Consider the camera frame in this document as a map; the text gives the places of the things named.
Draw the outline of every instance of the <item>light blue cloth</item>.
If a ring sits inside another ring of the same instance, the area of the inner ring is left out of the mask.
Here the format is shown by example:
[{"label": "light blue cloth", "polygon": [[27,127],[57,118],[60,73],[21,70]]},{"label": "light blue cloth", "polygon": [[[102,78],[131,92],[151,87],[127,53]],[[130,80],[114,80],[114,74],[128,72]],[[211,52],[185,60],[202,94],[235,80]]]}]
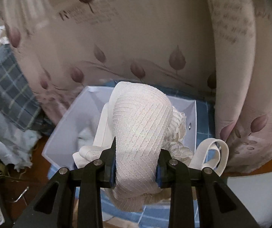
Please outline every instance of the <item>light blue cloth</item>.
[{"label": "light blue cloth", "polygon": [[41,135],[32,130],[21,131],[0,112],[0,159],[14,164],[15,169],[31,167],[31,149]]}]

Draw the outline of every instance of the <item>curtain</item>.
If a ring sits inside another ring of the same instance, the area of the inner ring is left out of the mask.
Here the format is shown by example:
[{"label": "curtain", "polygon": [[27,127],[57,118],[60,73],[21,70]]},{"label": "curtain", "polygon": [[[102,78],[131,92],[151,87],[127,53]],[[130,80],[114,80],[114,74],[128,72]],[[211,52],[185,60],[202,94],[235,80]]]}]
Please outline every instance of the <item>curtain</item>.
[{"label": "curtain", "polygon": [[209,0],[216,49],[216,136],[227,171],[272,159],[272,0]]},{"label": "curtain", "polygon": [[86,85],[161,85],[215,100],[228,171],[272,158],[272,0],[1,0],[0,19],[54,123]]}]

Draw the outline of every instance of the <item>metal screw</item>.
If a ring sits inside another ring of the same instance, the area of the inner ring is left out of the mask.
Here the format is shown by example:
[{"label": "metal screw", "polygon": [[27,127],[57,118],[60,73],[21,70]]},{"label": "metal screw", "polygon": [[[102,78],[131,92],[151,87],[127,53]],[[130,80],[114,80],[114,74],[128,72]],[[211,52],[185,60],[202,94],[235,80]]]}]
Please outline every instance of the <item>metal screw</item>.
[{"label": "metal screw", "polygon": [[94,161],[94,165],[101,165],[103,162],[102,162],[102,160],[101,159],[96,159],[95,161]]},{"label": "metal screw", "polygon": [[65,168],[65,167],[61,168],[61,169],[59,170],[59,173],[60,173],[61,175],[64,175],[65,173],[67,173],[67,168]]},{"label": "metal screw", "polygon": [[176,159],[170,159],[169,160],[169,164],[171,164],[171,165],[177,165],[178,161]]},{"label": "metal screw", "polygon": [[212,169],[207,167],[207,168],[204,169],[204,173],[210,175],[212,173]]}]

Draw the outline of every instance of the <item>plaid blanket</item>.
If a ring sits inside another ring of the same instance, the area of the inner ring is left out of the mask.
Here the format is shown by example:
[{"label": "plaid blanket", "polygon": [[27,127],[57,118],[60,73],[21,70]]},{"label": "plaid blanket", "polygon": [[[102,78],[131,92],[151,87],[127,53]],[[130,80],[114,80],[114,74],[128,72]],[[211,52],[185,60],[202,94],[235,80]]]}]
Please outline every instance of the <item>plaid blanket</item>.
[{"label": "plaid blanket", "polygon": [[41,111],[9,44],[0,46],[0,111],[22,131],[54,127]]}]

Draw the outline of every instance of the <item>blue tile floor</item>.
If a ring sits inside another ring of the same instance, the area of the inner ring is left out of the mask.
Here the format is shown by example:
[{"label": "blue tile floor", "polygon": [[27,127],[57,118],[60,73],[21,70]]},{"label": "blue tile floor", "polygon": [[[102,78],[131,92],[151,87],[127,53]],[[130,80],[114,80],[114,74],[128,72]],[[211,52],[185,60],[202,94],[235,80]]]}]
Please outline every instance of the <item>blue tile floor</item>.
[{"label": "blue tile floor", "polygon": [[[115,86],[117,82],[108,83],[107,86]],[[163,93],[176,96],[185,99],[191,99],[189,96],[184,95],[180,91],[173,90],[171,88],[156,87]],[[212,104],[197,100],[196,101],[196,113],[197,113],[197,135],[196,135],[196,147],[209,137],[215,137],[214,127],[214,107]],[[213,150],[210,150],[207,159],[209,160],[213,156]],[[48,172],[48,178],[50,179],[57,172],[57,168],[51,166]],[[76,191],[76,196],[79,196],[79,190]],[[117,209],[108,199],[108,197],[101,192],[101,208],[102,211],[119,217],[125,220],[129,220],[138,223],[140,228],[160,227],[167,228],[169,224],[170,206],[144,206],[143,212],[123,212]],[[197,201],[193,203],[194,208],[194,220],[195,227],[199,227],[199,216]]]}]

